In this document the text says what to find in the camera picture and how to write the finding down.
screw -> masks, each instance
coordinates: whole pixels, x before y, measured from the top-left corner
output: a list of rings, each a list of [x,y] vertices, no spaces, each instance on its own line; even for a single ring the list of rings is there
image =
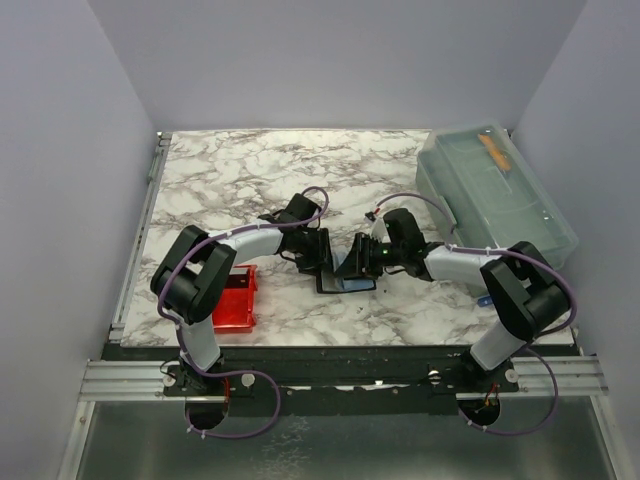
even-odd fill
[[[245,387],[249,388],[251,385],[255,383],[256,377],[252,373],[245,373],[240,378],[240,381]]]
[[[440,372],[437,370],[431,370],[427,378],[431,382],[431,385],[438,385],[440,380],[442,380],[442,376],[440,376]]]
[[[516,383],[518,381],[519,375],[513,368],[510,368],[506,372],[504,372],[504,378],[509,383]]]
[[[165,387],[173,387],[175,383],[176,383],[176,379],[170,375],[165,375],[164,377],[162,377],[162,384]]]

red plastic container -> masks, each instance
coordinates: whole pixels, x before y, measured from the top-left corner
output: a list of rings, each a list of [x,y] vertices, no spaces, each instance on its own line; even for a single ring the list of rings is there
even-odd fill
[[[216,333],[251,333],[256,324],[253,297],[258,290],[257,265],[237,265],[227,278],[220,301],[211,315]]]

transparent storage box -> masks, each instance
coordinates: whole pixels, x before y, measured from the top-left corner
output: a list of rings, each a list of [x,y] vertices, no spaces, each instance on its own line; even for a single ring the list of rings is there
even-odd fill
[[[416,184],[422,195],[439,200],[449,212],[458,245],[508,248],[527,240],[555,269],[578,245],[576,234],[497,124],[431,132],[418,154]],[[446,238],[446,219],[427,207]]]

gray wall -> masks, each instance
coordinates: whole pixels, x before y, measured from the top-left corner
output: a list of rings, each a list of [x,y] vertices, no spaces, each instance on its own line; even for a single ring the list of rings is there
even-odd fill
[[[640,452],[640,3],[589,0],[514,138],[580,237],[566,273]],[[636,455],[636,470],[640,459]]]
[[[4,2],[0,44],[0,476],[52,479],[155,135],[86,2]]]
[[[584,0],[89,0],[158,130],[514,127]]]

white marble table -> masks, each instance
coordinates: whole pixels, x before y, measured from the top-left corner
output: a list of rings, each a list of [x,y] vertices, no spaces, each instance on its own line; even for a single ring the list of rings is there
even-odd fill
[[[286,205],[309,185],[329,192],[322,225],[333,246],[349,247],[377,199],[414,191],[416,153],[428,131],[246,130],[173,135],[153,210],[141,267],[126,315],[122,345],[177,346],[173,324],[155,310],[149,281],[182,228],[224,230]],[[440,240],[420,200],[398,199]],[[314,279],[279,257],[258,265],[251,334],[220,335],[223,345],[458,345],[476,341],[496,321],[493,307],[478,307],[466,288],[427,283],[407,275],[383,277],[378,289],[320,295]],[[543,343],[572,344],[571,332]]]

